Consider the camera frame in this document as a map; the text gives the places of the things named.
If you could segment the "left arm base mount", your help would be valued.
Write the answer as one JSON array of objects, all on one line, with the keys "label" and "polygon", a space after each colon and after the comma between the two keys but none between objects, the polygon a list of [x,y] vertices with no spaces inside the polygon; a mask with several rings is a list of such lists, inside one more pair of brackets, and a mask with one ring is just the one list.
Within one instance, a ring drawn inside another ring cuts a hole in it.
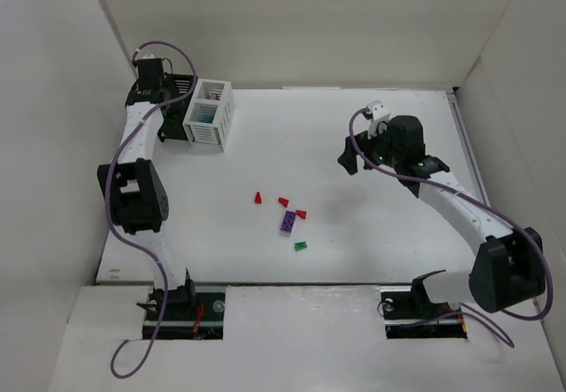
[{"label": "left arm base mount", "polygon": [[157,331],[158,340],[222,340],[226,310],[226,286],[195,286],[195,307],[167,304]]}]

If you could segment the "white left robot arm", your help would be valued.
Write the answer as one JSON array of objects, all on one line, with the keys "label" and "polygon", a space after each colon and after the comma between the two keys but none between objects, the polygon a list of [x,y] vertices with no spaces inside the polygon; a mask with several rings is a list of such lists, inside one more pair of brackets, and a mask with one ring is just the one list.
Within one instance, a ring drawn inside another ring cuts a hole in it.
[{"label": "white left robot arm", "polygon": [[195,285],[187,268],[175,260],[164,223],[169,199],[152,161],[166,115],[177,109],[194,89],[190,75],[164,70],[161,58],[151,55],[135,63],[138,77],[126,98],[126,124],[111,162],[99,165],[97,179],[103,193],[111,233],[140,251],[153,269],[150,308],[169,306],[193,310]]}]

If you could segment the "teal lego brick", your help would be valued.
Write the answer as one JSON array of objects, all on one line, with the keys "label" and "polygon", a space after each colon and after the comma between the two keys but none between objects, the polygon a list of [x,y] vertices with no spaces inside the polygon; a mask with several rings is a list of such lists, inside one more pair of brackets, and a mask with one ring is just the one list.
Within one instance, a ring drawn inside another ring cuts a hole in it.
[{"label": "teal lego brick", "polygon": [[211,124],[213,120],[214,117],[202,117],[198,120],[198,122]]}]

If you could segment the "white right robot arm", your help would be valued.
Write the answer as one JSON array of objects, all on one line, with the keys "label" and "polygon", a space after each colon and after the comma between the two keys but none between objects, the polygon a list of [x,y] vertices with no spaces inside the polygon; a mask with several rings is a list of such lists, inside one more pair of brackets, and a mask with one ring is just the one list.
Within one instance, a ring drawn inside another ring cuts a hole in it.
[{"label": "white right robot arm", "polygon": [[355,112],[355,121],[370,121],[367,130],[350,132],[339,164],[354,175],[358,161],[398,180],[414,197],[433,208],[467,243],[474,255],[463,272],[441,269],[415,279],[416,292],[433,304],[478,305],[488,313],[510,313],[510,307],[539,296],[546,298],[535,319],[552,308],[555,291],[543,255],[541,238],[509,216],[480,202],[439,158],[425,151],[423,127],[414,116]]}]

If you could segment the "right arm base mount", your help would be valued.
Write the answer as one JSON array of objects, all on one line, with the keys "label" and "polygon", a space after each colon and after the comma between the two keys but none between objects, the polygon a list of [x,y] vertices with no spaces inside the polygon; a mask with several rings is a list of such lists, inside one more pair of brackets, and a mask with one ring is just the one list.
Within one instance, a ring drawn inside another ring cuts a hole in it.
[{"label": "right arm base mount", "polygon": [[453,315],[448,303],[433,304],[425,293],[424,280],[441,272],[416,277],[409,287],[380,289],[377,312],[384,319],[387,339],[468,338],[462,315]]}]

